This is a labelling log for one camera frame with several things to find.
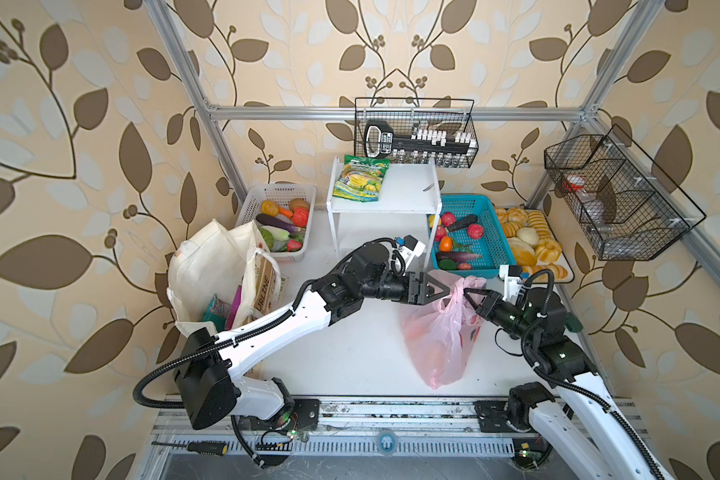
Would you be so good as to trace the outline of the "pink plastic grocery bag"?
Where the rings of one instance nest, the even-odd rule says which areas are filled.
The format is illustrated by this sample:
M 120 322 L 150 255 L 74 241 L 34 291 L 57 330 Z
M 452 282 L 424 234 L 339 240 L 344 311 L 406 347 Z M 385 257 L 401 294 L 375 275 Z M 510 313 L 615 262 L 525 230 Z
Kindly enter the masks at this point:
M 483 277 L 456 275 L 448 297 L 417 307 L 403 318 L 406 348 L 428 387 L 438 389 L 463 377 L 484 324 L 464 298 L 464 289 L 482 289 L 486 283 Z

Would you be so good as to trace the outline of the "purple grape candy bag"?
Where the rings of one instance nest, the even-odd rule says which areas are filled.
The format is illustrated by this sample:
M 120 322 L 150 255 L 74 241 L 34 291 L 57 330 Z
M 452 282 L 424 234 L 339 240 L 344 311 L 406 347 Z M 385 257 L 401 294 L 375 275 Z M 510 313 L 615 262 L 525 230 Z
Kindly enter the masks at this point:
M 227 322 L 229 324 L 234 323 L 235 317 L 237 315 L 237 312 L 238 312 L 240 304 L 241 304 L 241 297 L 242 297 L 242 286 L 239 285 L 235 291 L 233 301 L 230 304 L 230 310 L 229 310 L 229 313 L 227 316 Z

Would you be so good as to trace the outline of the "teal red snack bag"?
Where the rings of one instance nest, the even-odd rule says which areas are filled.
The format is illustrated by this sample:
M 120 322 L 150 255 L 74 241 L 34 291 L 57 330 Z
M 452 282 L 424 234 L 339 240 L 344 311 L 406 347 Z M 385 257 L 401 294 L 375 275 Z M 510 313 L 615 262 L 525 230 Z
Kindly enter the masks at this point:
M 210 322 L 217 331 L 224 331 L 229 311 L 230 305 L 214 296 L 203 314 L 202 322 Z

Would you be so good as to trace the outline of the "cream canvas tote bag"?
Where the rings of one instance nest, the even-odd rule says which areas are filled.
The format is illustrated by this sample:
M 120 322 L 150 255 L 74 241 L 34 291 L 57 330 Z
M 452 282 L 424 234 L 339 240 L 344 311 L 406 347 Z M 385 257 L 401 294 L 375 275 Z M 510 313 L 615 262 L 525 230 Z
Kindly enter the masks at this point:
M 214 296 L 228 303 L 242 286 L 241 304 L 234 323 L 244 326 L 281 304 L 287 284 L 277 260 L 252 222 L 226 229 L 213 220 L 182 242 L 168 270 L 167 297 L 176 312 L 175 326 L 187 338 L 197 330 L 217 331 L 202 317 Z

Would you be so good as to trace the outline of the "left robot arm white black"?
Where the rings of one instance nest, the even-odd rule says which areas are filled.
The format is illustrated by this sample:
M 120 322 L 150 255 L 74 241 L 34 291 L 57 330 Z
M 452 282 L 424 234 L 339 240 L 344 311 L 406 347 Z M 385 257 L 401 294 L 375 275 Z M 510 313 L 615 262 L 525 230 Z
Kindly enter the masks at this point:
M 325 275 L 306 280 L 293 301 L 258 320 L 211 335 L 192 333 L 182 355 L 139 380 L 134 401 L 152 409 L 182 409 L 195 430 L 225 418 L 233 428 L 253 417 L 278 430 L 288 425 L 294 401 L 278 378 L 245 373 L 292 342 L 360 310 L 367 298 L 422 306 L 449 295 L 447 285 L 426 272 L 411 272 L 423 252 L 412 236 L 367 241 Z

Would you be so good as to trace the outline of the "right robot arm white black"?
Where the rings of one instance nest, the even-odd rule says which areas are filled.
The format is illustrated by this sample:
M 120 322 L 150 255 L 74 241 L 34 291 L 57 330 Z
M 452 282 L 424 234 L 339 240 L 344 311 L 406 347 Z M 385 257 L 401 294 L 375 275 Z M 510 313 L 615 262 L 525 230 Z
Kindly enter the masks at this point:
M 580 479 L 669 479 L 671 473 L 622 414 L 594 362 L 566 334 L 569 311 L 551 270 L 505 267 L 497 292 L 467 288 L 475 313 L 518 341 L 538 381 L 510 390 L 508 425 L 539 434 Z

